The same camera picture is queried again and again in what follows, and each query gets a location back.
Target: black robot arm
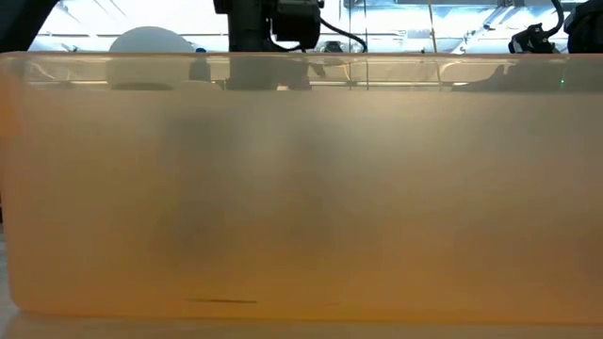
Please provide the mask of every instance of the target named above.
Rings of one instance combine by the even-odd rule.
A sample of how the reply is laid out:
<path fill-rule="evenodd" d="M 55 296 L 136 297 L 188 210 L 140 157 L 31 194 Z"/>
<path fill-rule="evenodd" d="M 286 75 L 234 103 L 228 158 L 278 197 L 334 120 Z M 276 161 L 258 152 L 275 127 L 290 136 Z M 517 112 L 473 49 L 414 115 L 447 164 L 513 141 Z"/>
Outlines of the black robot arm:
<path fill-rule="evenodd" d="M 367 44 L 320 18 L 323 0 L 214 0 L 216 13 L 228 15 L 230 52 L 291 52 L 314 49 L 320 38 L 320 25 Z M 271 40 L 295 41 L 298 46 L 286 49 Z"/>
<path fill-rule="evenodd" d="M 557 12 L 557 24 L 550 30 L 545 31 L 542 24 L 532 24 L 524 31 L 521 31 L 511 37 L 509 42 L 509 52 L 511 53 L 535 53 L 552 54 L 555 53 L 555 43 L 550 42 L 549 38 L 557 34 L 563 26 L 563 8 L 559 0 L 551 0 L 555 11 Z"/>

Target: translucent tank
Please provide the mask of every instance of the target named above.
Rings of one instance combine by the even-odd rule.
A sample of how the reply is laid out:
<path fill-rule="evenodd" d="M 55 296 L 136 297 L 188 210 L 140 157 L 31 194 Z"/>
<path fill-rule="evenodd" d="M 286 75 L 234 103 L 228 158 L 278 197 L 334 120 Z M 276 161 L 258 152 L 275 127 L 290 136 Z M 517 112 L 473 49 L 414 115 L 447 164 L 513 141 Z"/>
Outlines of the translucent tank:
<path fill-rule="evenodd" d="M 12 298 L 52 315 L 601 324 L 602 64 L 3 55 Z"/>

